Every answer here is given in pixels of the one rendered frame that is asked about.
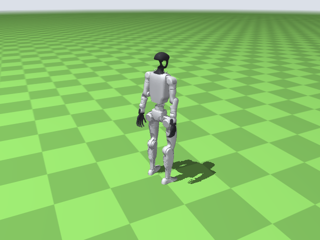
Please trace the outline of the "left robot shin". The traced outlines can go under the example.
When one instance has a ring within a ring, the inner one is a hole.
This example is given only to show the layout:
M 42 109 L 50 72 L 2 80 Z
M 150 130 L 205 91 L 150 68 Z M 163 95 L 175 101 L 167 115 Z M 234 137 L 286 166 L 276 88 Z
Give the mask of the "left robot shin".
M 149 141 L 150 141 L 150 139 L 147 142 L 147 146 L 148 146 L 147 153 L 148 153 L 148 158 L 149 158 L 149 162 L 150 162 L 150 169 L 152 168 L 152 170 L 154 170 L 156 157 L 157 157 L 157 146 L 156 146 L 156 148 L 150 148 Z

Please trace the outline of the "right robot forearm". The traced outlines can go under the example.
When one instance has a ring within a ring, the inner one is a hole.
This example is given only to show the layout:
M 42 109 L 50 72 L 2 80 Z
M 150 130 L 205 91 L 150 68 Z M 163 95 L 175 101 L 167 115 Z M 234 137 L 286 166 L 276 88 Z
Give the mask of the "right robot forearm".
M 178 103 L 179 103 L 179 99 L 175 98 L 173 100 L 173 104 L 170 106 L 170 120 L 173 119 L 173 123 L 177 122 L 177 107 L 178 107 Z

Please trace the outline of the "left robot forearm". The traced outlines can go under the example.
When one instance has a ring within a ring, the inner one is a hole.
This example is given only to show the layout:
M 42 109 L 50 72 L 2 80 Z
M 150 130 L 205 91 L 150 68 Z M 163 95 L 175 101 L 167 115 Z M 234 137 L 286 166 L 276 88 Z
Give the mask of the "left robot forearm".
M 139 104 L 139 109 L 141 110 L 140 113 L 144 113 L 145 112 L 147 100 L 148 100 L 148 97 L 144 96 L 143 93 L 142 93 L 141 101 L 140 101 L 140 104 Z

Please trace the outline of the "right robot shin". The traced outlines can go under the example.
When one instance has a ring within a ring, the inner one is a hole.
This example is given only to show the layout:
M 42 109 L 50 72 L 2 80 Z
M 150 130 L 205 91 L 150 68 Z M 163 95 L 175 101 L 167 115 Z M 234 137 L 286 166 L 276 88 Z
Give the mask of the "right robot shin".
M 166 150 L 166 155 L 163 156 L 163 163 L 165 167 L 165 178 L 167 180 L 171 179 L 173 161 L 174 161 L 174 150 L 172 150 L 171 148 L 168 148 Z

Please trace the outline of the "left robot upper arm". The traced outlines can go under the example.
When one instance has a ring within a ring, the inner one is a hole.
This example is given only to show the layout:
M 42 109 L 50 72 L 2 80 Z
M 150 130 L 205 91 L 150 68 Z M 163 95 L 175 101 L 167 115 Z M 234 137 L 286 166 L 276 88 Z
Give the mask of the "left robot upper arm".
M 150 77 L 151 71 L 148 71 L 145 73 L 145 80 L 144 80 L 144 88 L 143 88 L 143 95 L 146 97 L 150 97 L 150 91 L 149 91 L 149 77 Z

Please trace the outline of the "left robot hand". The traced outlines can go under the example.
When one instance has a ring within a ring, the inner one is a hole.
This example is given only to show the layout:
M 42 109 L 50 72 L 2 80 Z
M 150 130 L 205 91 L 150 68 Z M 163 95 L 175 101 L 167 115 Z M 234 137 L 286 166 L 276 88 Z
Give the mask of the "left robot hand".
M 143 120 L 145 121 L 146 123 L 146 120 L 144 118 L 144 113 L 141 113 L 141 109 L 139 108 L 139 111 L 138 111 L 139 115 L 137 117 L 137 121 L 136 121 L 136 125 L 139 126 L 139 127 L 144 127 L 144 124 L 143 124 Z M 141 124 L 142 123 L 142 124 Z

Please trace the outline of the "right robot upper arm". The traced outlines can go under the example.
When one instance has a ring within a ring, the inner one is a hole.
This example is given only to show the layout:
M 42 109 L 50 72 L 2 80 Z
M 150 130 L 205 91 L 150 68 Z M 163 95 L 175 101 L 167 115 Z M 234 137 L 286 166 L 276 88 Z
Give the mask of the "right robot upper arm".
M 168 84 L 169 87 L 169 102 L 173 104 L 173 101 L 176 96 L 176 85 L 177 85 L 177 79 L 173 76 L 167 75 L 166 76 L 166 83 Z

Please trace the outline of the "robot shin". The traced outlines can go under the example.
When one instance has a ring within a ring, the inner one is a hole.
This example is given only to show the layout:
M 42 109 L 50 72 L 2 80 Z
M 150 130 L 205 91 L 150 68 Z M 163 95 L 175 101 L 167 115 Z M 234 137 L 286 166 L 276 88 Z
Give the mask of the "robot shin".
M 150 139 L 147 142 L 147 146 L 148 146 L 147 153 L 148 153 L 148 158 L 149 158 L 149 162 L 150 162 L 150 169 L 152 168 L 152 170 L 154 170 L 156 157 L 157 157 L 157 146 L 156 146 L 156 148 L 150 148 L 149 141 L 150 141 Z
M 165 167 L 165 178 L 167 180 L 171 179 L 173 161 L 174 161 L 174 150 L 172 150 L 171 148 L 168 148 L 166 150 L 166 155 L 163 156 L 163 163 Z

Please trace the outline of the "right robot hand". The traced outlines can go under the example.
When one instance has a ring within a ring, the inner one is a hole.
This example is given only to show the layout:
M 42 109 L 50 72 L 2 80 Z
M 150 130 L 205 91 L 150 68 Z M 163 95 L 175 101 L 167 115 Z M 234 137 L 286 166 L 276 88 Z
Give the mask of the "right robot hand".
M 174 123 L 174 120 L 173 119 L 170 119 L 170 125 L 171 125 L 171 128 L 170 128 L 170 134 L 169 136 L 167 136 L 168 138 L 172 138 L 174 135 L 175 135 L 175 132 L 176 132 L 176 125 L 177 123 Z

